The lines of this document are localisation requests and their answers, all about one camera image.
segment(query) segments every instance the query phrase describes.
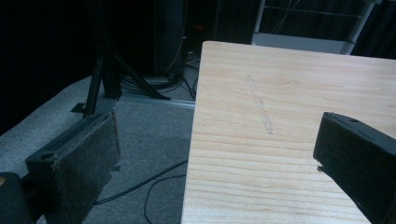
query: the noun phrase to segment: scratch on table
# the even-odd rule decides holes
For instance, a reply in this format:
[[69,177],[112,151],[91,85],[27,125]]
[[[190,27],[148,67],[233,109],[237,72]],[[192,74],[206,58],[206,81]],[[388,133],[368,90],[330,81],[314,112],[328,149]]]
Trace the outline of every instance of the scratch on table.
[[262,122],[264,123],[265,129],[269,134],[273,134],[271,120],[267,116],[264,110],[264,101],[256,93],[257,91],[256,83],[254,82],[253,77],[251,75],[247,75],[247,78],[249,79],[248,85],[250,87],[251,94],[254,98],[254,102],[256,103],[257,108],[259,109],[260,116],[262,117]]

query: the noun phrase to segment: screw hole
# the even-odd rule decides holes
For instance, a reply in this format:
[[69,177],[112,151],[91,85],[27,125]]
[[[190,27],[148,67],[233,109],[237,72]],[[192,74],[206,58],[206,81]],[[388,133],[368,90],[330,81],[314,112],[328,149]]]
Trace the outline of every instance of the screw hole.
[[54,156],[53,153],[47,153],[47,154],[44,154],[44,155],[41,156],[41,160],[46,160],[46,159],[49,159],[49,158],[51,158],[53,156]]

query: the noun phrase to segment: wood grain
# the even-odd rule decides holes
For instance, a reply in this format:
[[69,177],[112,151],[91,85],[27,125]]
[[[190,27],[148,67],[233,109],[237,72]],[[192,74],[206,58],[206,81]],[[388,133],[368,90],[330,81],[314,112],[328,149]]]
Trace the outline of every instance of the wood grain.
[[396,137],[396,62],[205,42],[183,223],[367,223],[313,149],[325,111]]

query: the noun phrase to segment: gray carpet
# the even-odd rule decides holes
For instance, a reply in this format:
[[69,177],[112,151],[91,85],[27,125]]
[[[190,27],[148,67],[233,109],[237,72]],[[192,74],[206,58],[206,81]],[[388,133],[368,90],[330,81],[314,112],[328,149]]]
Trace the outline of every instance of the gray carpet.
[[[185,77],[191,86],[196,76],[195,70],[186,68]],[[86,78],[69,86],[0,136],[0,171],[26,175],[24,159],[82,118],[70,110],[76,103],[85,102],[89,84],[90,79]],[[182,87],[165,95],[191,100],[190,94]],[[128,189],[186,160],[189,155],[193,110],[134,103],[122,98],[115,110],[120,135],[120,170],[113,173],[100,199]],[[186,169],[187,165],[182,165],[156,180],[184,175]],[[84,223],[148,223],[144,206],[154,181],[117,200],[96,205]],[[147,204],[147,216],[152,223],[180,222],[184,187],[185,177],[179,177],[164,180],[152,189]],[[41,218],[37,223],[45,223],[45,219]]]

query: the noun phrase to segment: light wood surface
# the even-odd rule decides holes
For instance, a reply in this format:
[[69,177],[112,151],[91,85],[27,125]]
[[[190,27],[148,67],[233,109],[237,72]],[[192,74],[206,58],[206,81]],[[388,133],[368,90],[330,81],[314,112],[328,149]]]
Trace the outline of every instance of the light wood surface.
[[312,157],[323,112],[396,137],[396,62],[205,42],[183,223],[368,223]]

